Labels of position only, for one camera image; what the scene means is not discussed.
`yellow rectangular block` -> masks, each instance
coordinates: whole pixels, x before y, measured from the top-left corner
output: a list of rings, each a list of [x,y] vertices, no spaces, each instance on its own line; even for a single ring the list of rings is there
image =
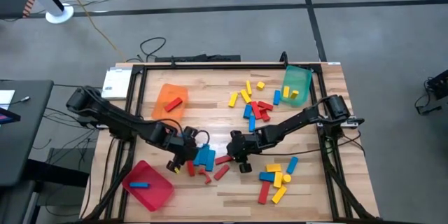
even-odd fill
[[[281,172],[276,172],[275,173],[274,187],[276,187],[276,188],[280,188],[281,187],[281,177],[282,176],[283,176],[283,174]]]
[[[283,97],[288,98],[289,97],[289,87],[285,86],[283,88]]]
[[[278,204],[283,195],[285,195],[285,193],[286,193],[286,187],[282,185],[281,188],[278,189],[275,195],[272,197],[273,203]]]
[[[299,95],[299,91],[294,90],[294,91],[291,93],[291,96],[290,96],[289,98],[291,98],[291,99],[295,99],[298,95]]]
[[[258,89],[258,90],[263,90],[263,88],[265,88],[265,84],[262,83],[261,81],[258,81],[257,89]]]
[[[229,101],[229,107],[235,106],[235,102],[237,101],[238,98],[238,93],[232,93],[232,96],[230,97],[230,101]]]
[[[252,102],[251,98],[247,94],[246,90],[241,90],[241,96],[243,97],[246,103]]]
[[[281,172],[281,164],[266,164],[266,172]]]
[[[246,80],[246,89],[247,89],[247,94],[249,96],[252,96],[252,88],[251,88],[251,82]]]

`wooden tabletop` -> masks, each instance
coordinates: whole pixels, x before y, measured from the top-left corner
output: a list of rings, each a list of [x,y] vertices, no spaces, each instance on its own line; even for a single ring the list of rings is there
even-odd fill
[[[123,67],[130,64],[118,64]],[[353,112],[349,93],[340,64],[322,63],[323,76],[328,95],[342,95],[350,111]],[[252,100],[272,103],[274,90],[281,88],[285,71],[280,69],[226,69],[226,70],[150,70],[144,92],[142,116],[149,120],[158,98],[160,88],[165,83],[181,85],[188,89],[188,105],[180,122],[183,127],[191,126],[207,130],[211,135],[210,146],[216,151],[216,157],[227,153],[226,145],[230,141],[231,130],[248,132],[248,121],[242,118],[245,103],[238,98],[234,108],[228,106],[230,94],[246,87],[246,80],[252,83]],[[137,99],[139,86],[137,80],[134,100]],[[263,91],[256,90],[256,83],[266,83]],[[317,96],[320,97],[319,85],[314,78]],[[115,101],[115,105],[124,107],[124,101]],[[275,106],[270,124],[281,121],[299,113],[304,107],[311,105],[310,99],[301,108],[291,108],[280,103]],[[265,125],[257,120],[256,127]],[[357,136],[356,130],[347,130],[348,137]],[[100,132],[92,163],[92,192],[86,215],[98,203],[105,172],[106,154],[112,138],[107,131]],[[205,137],[198,135],[197,142],[205,142]],[[105,190],[109,187],[117,143],[109,157],[106,172]],[[319,148],[316,126],[306,126],[290,135],[275,148],[264,153],[289,153],[308,151]],[[368,174],[363,152],[355,145],[346,144],[340,147],[342,164],[346,183],[359,202],[374,216],[378,216],[375,196]],[[323,165],[320,152],[298,155],[300,161],[292,175],[292,181],[286,184],[287,192],[275,205],[270,199],[277,191],[269,189],[266,205],[258,203],[261,182],[258,173],[265,170],[266,164],[280,163],[283,171],[289,163],[290,156],[257,156],[250,155],[249,162],[253,172],[241,174],[238,164],[231,162],[229,172],[224,177],[208,185],[204,177],[196,175],[189,177],[186,167],[180,174],[175,174],[165,168],[173,154],[159,150],[137,141],[134,164],[145,160],[156,168],[165,178],[174,184],[174,195],[166,206],[153,213],[146,210],[133,196],[128,197],[125,221],[331,221],[330,205],[323,175]],[[221,164],[214,167],[218,171]],[[335,185],[339,214],[343,216],[340,191]],[[121,196],[121,186],[115,194],[113,216],[118,214]]]

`gray floor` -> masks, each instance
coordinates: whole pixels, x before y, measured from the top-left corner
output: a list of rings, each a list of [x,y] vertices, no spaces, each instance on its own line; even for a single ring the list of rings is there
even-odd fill
[[[402,0],[313,0],[314,3]],[[303,4],[305,0],[113,0],[90,11],[244,4]],[[42,7],[35,5],[33,11]],[[448,5],[316,9],[328,61],[341,62],[361,127],[381,216],[392,221],[445,223],[448,196],[448,127],[443,114],[417,115],[423,81],[446,70]],[[128,56],[154,36],[167,38],[161,56],[241,54],[244,61],[319,61],[306,10],[251,10],[95,17]],[[88,19],[58,26],[42,19],[0,22],[0,78],[51,78],[56,83],[101,85],[121,61]],[[56,87],[50,106],[63,109],[73,90]],[[60,148],[67,129],[43,122],[39,147]],[[73,130],[70,134],[79,134]],[[33,150],[44,160],[48,149]],[[73,210],[59,209],[61,214]],[[56,223],[41,211],[40,223]]]

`blue block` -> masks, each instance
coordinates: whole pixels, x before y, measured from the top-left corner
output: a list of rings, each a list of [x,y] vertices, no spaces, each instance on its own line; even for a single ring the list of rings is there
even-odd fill
[[[265,172],[265,171],[260,172],[260,180],[261,181],[274,182],[274,178],[275,178],[274,172]]]
[[[274,102],[273,102],[274,105],[279,105],[279,103],[280,103],[280,97],[281,97],[280,90],[275,90],[275,93],[274,93]]]
[[[255,129],[255,116],[251,115],[249,118],[249,132],[253,132]]]
[[[251,112],[252,112],[252,106],[250,104],[247,104],[246,108],[244,109],[243,118],[249,119],[251,117]]]
[[[131,188],[148,188],[149,183],[131,182],[129,183]]]
[[[295,169],[295,165],[299,162],[299,159],[296,157],[292,157],[291,161],[288,164],[288,168],[286,169],[286,172],[288,172],[289,174],[292,174],[294,172]]]
[[[213,171],[213,165],[215,163],[215,154],[216,151],[209,150],[209,156],[207,157],[207,163],[205,164],[205,170],[208,172]]]

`wooden block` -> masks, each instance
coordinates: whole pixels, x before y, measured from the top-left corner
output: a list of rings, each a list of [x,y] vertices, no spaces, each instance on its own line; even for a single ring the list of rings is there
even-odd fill
[[[283,183],[289,183],[291,182],[291,175],[285,174],[281,177],[281,180],[283,181]]]
[[[274,92],[274,102],[272,102],[273,105],[279,105],[279,103],[280,103],[280,95],[281,95],[280,90],[275,90],[275,92]]]
[[[266,164],[266,172],[281,172],[281,164]]]
[[[213,176],[216,180],[220,180],[224,174],[230,169],[228,164],[224,164],[218,172]]]
[[[266,204],[267,194],[269,193],[270,182],[263,181],[261,185],[260,195],[258,196],[258,203]]]
[[[283,176],[283,174],[281,172],[276,172],[275,173],[274,187],[276,187],[276,188],[280,188],[281,187],[281,177],[282,176]]]
[[[229,155],[225,155],[225,156],[222,156],[222,157],[217,157],[215,159],[215,165],[220,165],[220,164],[222,164],[224,162],[229,162],[229,161],[232,161],[232,160],[233,160],[233,158],[230,157]]]
[[[258,102],[258,106],[264,109],[267,109],[269,111],[272,111],[272,109],[274,109],[274,106],[271,104],[267,104],[266,102],[263,101],[259,101]]]
[[[289,87],[288,86],[284,86],[283,87],[283,97],[284,98],[288,98],[289,97]]]
[[[246,90],[241,90],[241,96],[243,97],[244,101],[246,103],[251,102],[251,98],[249,97],[249,95],[247,94]]]
[[[252,111],[253,111],[253,115],[255,116],[255,119],[261,119],[261,113],[260,113],[260,109],[258,108],[257,102],[256,101],[251,101],[251,106],[252,106]]]
[[[176,108],[181,103],[182,103],[182,99],[177,97],[174,99],[174,101],[170,102],[168,105],[165,106],[165,111],[170,112],[171,110]]]
[[[258,90],[263,90],[263,88],[265,88],[265,84],[262,83],[261,81],[259,81],[258,84],[257,84],[257,89]]]
[[[247,94],[249,96],[252,96],[252,88],[251,88],[251,82],[246,80],[246,89],[247,89]]]
[[[299,91],[293,90],[293,92],[291,93],[291,96],[289,98],[295,99],[298,95],[299,95]]]
[[[230,97],[230,101],[229,101],[229,107],[234,107],[235,106],[235,102],[237,102],[237,98],[238,98],[238,93],[232,93],[232,96]]]
[[[285,193],[286,193],[286,187],[282,185],[281,188],[272,197],[273,203],[278,204],[283,195],[285,195]]]

